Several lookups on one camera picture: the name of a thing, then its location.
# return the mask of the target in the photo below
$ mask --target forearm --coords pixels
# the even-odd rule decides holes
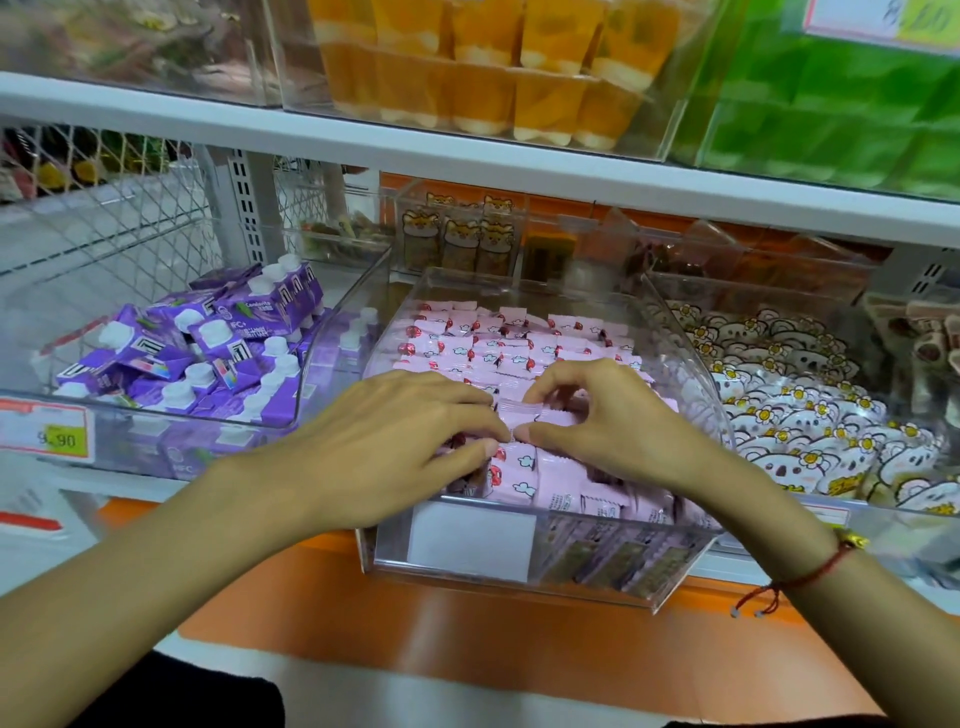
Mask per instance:
[[[796,579],[836,552],[830,529],[762,471],[739,461],[715,473],[703,504],[771,578]],[[960,628],[876,559],[851,553],[787,596],[898,725],[960,725]]]
[[[0,715],[59,728],[273,545],[209,476],[0,599]]]

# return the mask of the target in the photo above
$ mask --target red string bracelet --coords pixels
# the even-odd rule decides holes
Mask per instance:
[[[765,617],[767,615],[772,615],[780,607],[780,593],[784,589],[800,589],[800,587],[805,587],[807,584],[812,584],[824,574],[832,571],[833,568],[840,563],[840,560],[843,559],[844,556],[846,556],[851,551],[855,551],[858,548],[862,548],[865,543],[865,539],[862,539],[861,537],[855,536],[853,534],[841,535],[838,533],[837,535],[838,535],[838,538],[840,539],[840,543],[837,545],[836,553],[830,556],[821,567],[819,567],[814,571],[811,571],[806,576],[801,576],[800,578],[797,578],[797,579],[792,579],[790,581],[771,581],[765,587],[757,587],[749,594],[744,595],[740,599],[740,601],[736,603],[735,606],[731,607],[730,616],[735,618],[739,617],[740,608],[744,604],[746,604],[751,599],[754,599],[766,592],[773,592],[774,598],[765,608],[759,610],[758,612],[754,612],[754,617],[759,618],[759,617]]]

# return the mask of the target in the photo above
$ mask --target right hand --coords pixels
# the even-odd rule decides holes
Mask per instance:
[[[514,436],[694,499],[712,470],[743,462],[670,409],[634,370],[610,359],[551,364],[523,401],[539,403],[553,394],[564,400],[577,389],[590,395],[585,422],[530,423],[515,428]]]

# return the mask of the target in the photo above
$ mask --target white shelf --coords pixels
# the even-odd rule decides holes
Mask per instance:
[[[0,73],[0,116],[795,230],[960,248],[960,205]]]

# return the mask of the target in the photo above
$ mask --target yellow price sticker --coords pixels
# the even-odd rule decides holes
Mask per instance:
[[[960,50],[960,0],[906,0],[897,40]]]
[[[69,425],[47,425],[41,437],[47,451],[53,455],[89,457],[86,443],[86,428]]]

